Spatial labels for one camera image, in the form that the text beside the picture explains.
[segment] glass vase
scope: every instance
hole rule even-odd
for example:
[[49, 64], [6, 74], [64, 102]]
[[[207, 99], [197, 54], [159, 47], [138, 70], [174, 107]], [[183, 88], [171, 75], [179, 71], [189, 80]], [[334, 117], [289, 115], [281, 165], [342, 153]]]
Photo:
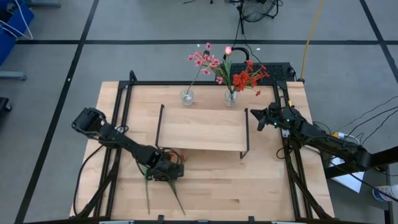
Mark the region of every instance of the glass vase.
[[238, 93], [236, 91], [233, 91], [231, 93], [229, 90], [227, 90], [225, 92], [225, 104], [227, 106], [234, 106], [237, 97], [238, 97]]
[[182, 103], [185, 106], [190, 106], [193, 103], [193, 90], [184, 89], [180, 93]]

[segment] metal leg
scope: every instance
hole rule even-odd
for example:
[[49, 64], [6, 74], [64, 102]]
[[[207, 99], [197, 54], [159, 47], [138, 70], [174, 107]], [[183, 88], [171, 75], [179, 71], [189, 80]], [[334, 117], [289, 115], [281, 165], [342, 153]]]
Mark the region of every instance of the metal leg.
[[26, 80], [24, 72], [0, 72], [0, 78]]
[[61, 7], [60, 0], [25, 0], [26, 4], [31, 6], [48, 6], [48, 7]]

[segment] gray floor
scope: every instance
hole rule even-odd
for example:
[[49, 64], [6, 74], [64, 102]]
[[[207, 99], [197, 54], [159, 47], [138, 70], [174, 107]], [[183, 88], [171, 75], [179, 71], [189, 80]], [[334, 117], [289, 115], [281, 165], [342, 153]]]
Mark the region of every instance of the gray floor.
[[[234, 39], [236, 6], [215, 0], [99, 0], [88, 40], [195, 40]], [[366, 1], [385, 40], [398, 40], [395, 0]], [[62, 7], [35, 8], [30, 27], [37, 40], [78, 40], [93, 0], [65, 0]], [[318, 0], [284, 1], [274, 19], [245, 24], [249, 40], [306, 40]], [[358, 0], [327, 0], [318, 21], [315, 40], [376, 40]], [[220, 57], [225, 44], [213, 46]], [[304, 45], [251, 45], [262, 62], [290, 62], [301, 71]], [[398, 46], [388, 46], [398, 60]], [[190, 80], [195, 67], [186, 62], [196, 44], [85, 45], [56, 128], [49, 154], [26, 222], [67, 218], [86, 138], [70, 123], [84, 107], [95, 106], [101, 82], [123, 80], [134, 70], [139, 80]], [[26, 72], [28, 80], [0, 80], [0, 96], [11, 99], [13, 111], [0, 125], [0, 216], [12, 223], [43, 144], [76, 45], [16, 45], [0, 70]], [[243, 60], [240, 55], [235, 61]], [[201, 76], [213, 80], [214, 76]], [[312, 117], [332, 130], [373, 106], [398, 95], [398, 84], [379, 45], [311, 45], [305, 72], [305, 90]], [[395, 102], [382, 109], [396, 105]], [[362, 126], [371, 131], [386, 116]], [[378, 152], [398, 145], [392, 117], [366, 141]], [[398, 174], [392, 166], [391, 174]], [[392, 182], [398, 184], [397, 178]], [[378, 208], [350, 200], [342, 186], [329, 181], [336, 217], [357, 222], [383, 223]], [[398, 209], [394, 210], [398, 220]]]

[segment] fan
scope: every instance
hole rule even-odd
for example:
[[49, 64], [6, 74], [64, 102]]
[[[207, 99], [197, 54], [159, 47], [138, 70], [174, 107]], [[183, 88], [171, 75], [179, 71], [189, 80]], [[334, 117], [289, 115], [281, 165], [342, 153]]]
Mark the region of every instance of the fan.
[[258, 22], [266, 16], [270, 16], [270, 11], [277, 5], [277, 0], [245, 0], [241, 1], [242, 19], [247, 22]]

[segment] pink flower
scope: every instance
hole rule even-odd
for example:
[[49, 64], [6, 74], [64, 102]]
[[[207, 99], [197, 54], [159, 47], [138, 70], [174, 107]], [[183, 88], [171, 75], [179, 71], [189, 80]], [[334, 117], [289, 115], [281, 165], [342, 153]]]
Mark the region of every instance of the pink flower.
[[197, 67], [200, 67], [201, 64], [202, 64], [202, 61], [198, 58], [198, 59], [195, 61], [195, 65], [196, 65]]
[[203, 74], [209, 75], [210, 71], [207, 68], [202, 69]]
[[219, 85], [223, 83], [223, 77], [217, 77], [216, 82], [218, 82]]
[[226, 54], [227, 56], [230, 56], [230, 55], [232, 54], [232, 47], [226, 46], [226, 47], [225, 47], [225, 54]]
[[220, 61], [218, 59], [213, 59], [212, 64], [215, 66], [219, 66], [220, 65]]

